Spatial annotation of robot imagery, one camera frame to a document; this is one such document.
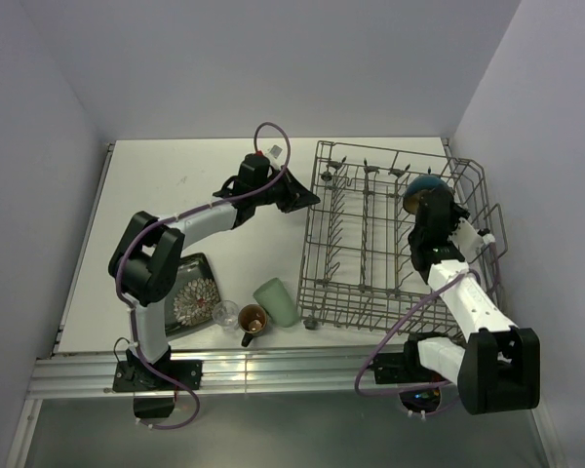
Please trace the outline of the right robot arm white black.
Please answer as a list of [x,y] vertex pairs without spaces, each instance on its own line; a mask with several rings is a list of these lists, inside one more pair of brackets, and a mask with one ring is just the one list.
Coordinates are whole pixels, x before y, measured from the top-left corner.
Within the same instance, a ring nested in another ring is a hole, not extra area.
[[415,380],[432,371],[456,385],[473,414],[532,410],[540,402],[540,340],[520,328],[493,302],[470,264],[483,251],[496,251],[486,229],[476,229],[444,183],[410,188],[404,210],[413,215],[408,235],[411,264],[459,326],[458,345],[441,336],[420,339],[403,356]]

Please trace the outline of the light green cup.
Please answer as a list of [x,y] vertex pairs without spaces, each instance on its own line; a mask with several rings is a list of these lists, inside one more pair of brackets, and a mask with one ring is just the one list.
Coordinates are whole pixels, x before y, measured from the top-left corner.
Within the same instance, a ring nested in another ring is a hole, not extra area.
[[279,278],[272,278],[257,288],[253,292],[253,298],[276,326],[289,328],[298,322],[296,305]]

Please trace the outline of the blue bowl with tan interior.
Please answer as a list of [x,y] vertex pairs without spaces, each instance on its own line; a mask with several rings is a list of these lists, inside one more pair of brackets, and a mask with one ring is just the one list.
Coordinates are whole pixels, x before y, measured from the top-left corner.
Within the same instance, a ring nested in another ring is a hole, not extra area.
[[406,191],[404,192],[402,201],[403,209],[407,213],[414,215],[417,211],[421,196],[424,193],[430,192],[438,187],[452,192],[452,189],[436,175],[418,176],[408,185]]

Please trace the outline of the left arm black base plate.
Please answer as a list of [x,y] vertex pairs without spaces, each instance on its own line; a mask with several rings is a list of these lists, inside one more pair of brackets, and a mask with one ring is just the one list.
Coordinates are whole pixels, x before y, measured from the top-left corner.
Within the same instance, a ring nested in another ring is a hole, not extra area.
[[[201,386],[203,362],[199,360],[169,361],[161,370],[191,390]],[[112,391],[133,395],[133,413],[140,419],[160,420],[169,417],[176,408],[176,395],[180,387],[146,369],[140,360],[121,361],[117,364]]]

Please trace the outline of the dark brown mug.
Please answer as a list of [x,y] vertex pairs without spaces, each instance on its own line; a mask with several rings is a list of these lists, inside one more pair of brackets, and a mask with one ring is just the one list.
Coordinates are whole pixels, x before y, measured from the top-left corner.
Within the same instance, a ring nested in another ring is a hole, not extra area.
[[268,320],[268,314],[258,304],[250,304],[241,309],[238,315],[238,325],[243,332],[241,346],[247,348],[254,338],[264,333]]

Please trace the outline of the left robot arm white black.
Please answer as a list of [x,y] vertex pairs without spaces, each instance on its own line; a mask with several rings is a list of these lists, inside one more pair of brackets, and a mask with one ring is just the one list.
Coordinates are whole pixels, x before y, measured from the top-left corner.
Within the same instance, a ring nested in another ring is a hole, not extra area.
[[170,370],[165,300],[186,248],[241,226],[259,207],[274,205],[289,214],[319,202],[320,197],[288,168],[275,167],[256,151],[245,156],[238,173],[213,193],[209,204],[166,219],[145,211],[134,214],[109,260],[108,272],[119,299],[128,306],[133,344],[127,363],[136,381],[148,389],[179,384]]

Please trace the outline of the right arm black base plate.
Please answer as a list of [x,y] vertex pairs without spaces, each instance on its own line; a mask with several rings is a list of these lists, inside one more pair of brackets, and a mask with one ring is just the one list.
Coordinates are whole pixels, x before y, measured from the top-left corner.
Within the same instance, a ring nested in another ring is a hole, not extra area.
[[[367,366],[367,369],[373,372],[374,383],[416,386],[428,382],[441,382],[443,378],[436,371],[428,370],[420,364],[417,344],[417,336],[411,336],[401,352],[381,352],[374,357]],[[399,398],[407,411],[417,413],[420,416],[441,409],[442,393],[440,387],[407,390],[401,393]]]

